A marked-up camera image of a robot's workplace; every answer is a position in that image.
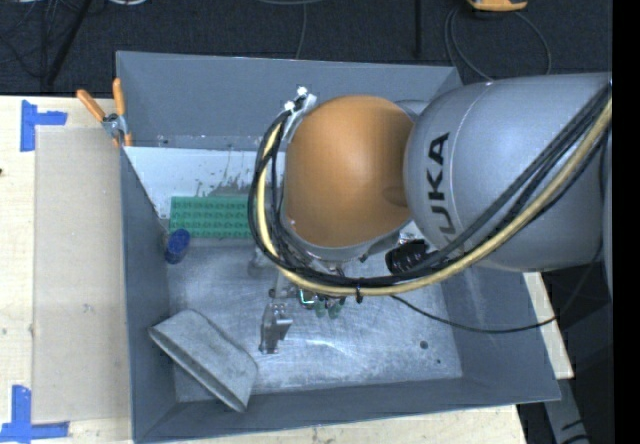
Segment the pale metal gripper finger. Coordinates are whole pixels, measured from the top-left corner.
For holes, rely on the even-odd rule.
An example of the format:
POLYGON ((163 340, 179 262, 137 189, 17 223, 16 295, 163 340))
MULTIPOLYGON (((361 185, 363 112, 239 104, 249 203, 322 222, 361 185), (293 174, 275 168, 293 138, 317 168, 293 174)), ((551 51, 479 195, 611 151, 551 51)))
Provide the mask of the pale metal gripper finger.
POLYGON ((285 302, 268 303, 261 320, 259 351, 276 354, 279 342, 285 339, 292 324, 293 318, 285 302))
POLYGON ((255 247, 247 266, 250 278, 266 278, 273 272, 273 263, 259 247, 255 247))

